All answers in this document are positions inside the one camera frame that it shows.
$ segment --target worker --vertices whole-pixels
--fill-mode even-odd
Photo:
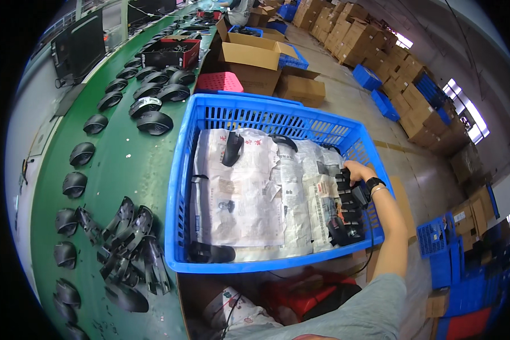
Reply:
[[[219,3],[219,6],[228,7],[229,9],[224,16],[225,24],[228,27],[233,25],[245,26],[250,18],[251,9],[258,5],[258,0],[231,0]]]
[[[377,178],[369,167],[348,160],[352,184]],[[180,288],[218,333],[212,339],[317,340],[397,339],[402,305],[406,297],[408,235],[399,207],[384,184],[371,190],[380,225],[385,234],[372,281],[338,309],[304,321],[283,326],[264,308],[256,306],[234,288],[206,276],[184,274]],[[191,337],[208,332],[191,331]]]

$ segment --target cardboard box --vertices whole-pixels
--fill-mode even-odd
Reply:
[[[426,318],[439,318],[446,314],[450,303],[450,288],[433,290],[427,298],[425,309]]]
[[[279,98],[317,108],[325,99],[325,83],[314,80],[320,73],[285,66],[276,87]]]
[[[223,41],[218,59],[224,68],[236,74],[245,92],[271,96],[281,73],[280,54],[298,58],[295,50],[279,41],[228,33],[223,20],[216,27]]]

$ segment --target black plastic part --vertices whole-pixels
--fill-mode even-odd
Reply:
[[[111,81],[111,83],[106,86],[104,89],[104,92],[109,93],[112,91],[121,91],[128,85],[128,80],[123,78],[117,78]]]
[[[158,112],[149,111],[145,112],[136,121],[136,127],[142,132],[147,132],[151,135],[161,135],[169,132],[174,128],[174,122],[170,116]]]
[[[123,92],[112,91],[107,93],[96,105],[97,109],[104,111],[112,106],[117,105],[123,99]]]
[[[195,82],[196,76],[191,71],[178,70],[170,76],[168,84],[190,85]]]
[[[75,315],[75,311],[72,306],[63,303],[56,294],[53,294],[53,304],[60,316],[65,318],[68,322],[73,324],[78,322],[78,316]]]
[[[156,97],[156,94],[163,88],[162,84],[159,83],[147,83],[142,85],[136,92],[132,95],[135,100],[138,100],[143,97]]]
[[[95,150],[95,145],[91,142],[85,141],[79,143],[70,154],[70,165],[78,167],[87,164],[91,160],[92,155],[95,154]]]
[[[78,290],[65,279],[61,278],[56,281],[56,295],[59,297],[60,301],[67,305],[76,308],[81,307],[82,298],[79,296]]]
[[[290,139],[289,137],[284,136],[283,134],[271,133],[268,135],[268,137],[272,138],[272,140],[276,144],[281,143],[281,144],[288,145],[293,150],[295,150],[295,152],[299,152],[299,148],[298,148],[298,146],[296,146],[295,142],[292,139]]]
[[[74,235],[78,226],[78,220],[75,218],[75,210],[64,208],[56,213],[55,228],[57,233],[68,237]]]
[[[221,163],[225,167],[232,167],[240,158],[244,138],[236,132],[229,131],[227,138],[227,146],[224,149],[223,160]]]
[[[68,198],[75,199],[80,197],[87,186],[87,176],[77,171],[69,173],[62,182],[62,194]]]
[[[153,72],[158,72],[159,69],[155,66],[147,66],[142,68],[140,71],[136,73],[136,79],[142,80],[143,78],[147,77],[148,74]]]
[[[124,65],[124,67],[140,67],[142,66],[142,58],[132,58]]]
[[[100,113],[92,115],[85,124],[83,124],[83,131],[88,134],[97,134],[108,126],[108,118]]]
[[[134,77],[134,75],[138,72],[137,67],[125,67],[121,72],[119,72],[115,78],[123,78],[130,79]]]
[[[62,241],[55,245],[55,248],[53,249],[53,256],[55,257],[55,262],[58,267],[74,269],[77,255],[75,246],[72,242]]]
[[[191,90],[185,85],[181,84],[170,84],[164,86],[156,97],[162,102],[172,101],[179,102],[187,99],[191,95]]]

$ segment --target factory floor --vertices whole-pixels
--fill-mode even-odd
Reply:
[[[428,150],[408,142],[402,127],[382,116],[370,92],[360,87],[346,66],[340,66],[323,45],[307,31],[288,24],[287,43],[293,44],[308,60],[308,70],[321,73],[317,80],[325,83],[326,99],[319,109],[362,122],[370,133],[387,173],[398,176],[406,189],[415,225],[420,225],[464,201],[449,163]],[[402,311],[400,339],[429,339],[432,319],[425,319],[426,299],[431,291],[431,271],[428,260],[422,260],[417,241],[408,248],[406,276],[407,298]],[[339,258],[315,267],[333,271],[347,271],[366,261],[366,258]],[[289,276],[301,268],[275,271]],[[366,270],[355,276],[357,283],[366,285]],[[234,275],[230,280],[243,289],[256,289],[259,282],[277,280],[269,273]]]

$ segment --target open cardboard box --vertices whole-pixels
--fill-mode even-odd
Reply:
[[[298,59],[295,50],[279,41],[229,33],[223,20],[216,27],[222,40],[219,61],[236,74],[245,92],[271,96],[281,74],[280,54]]]

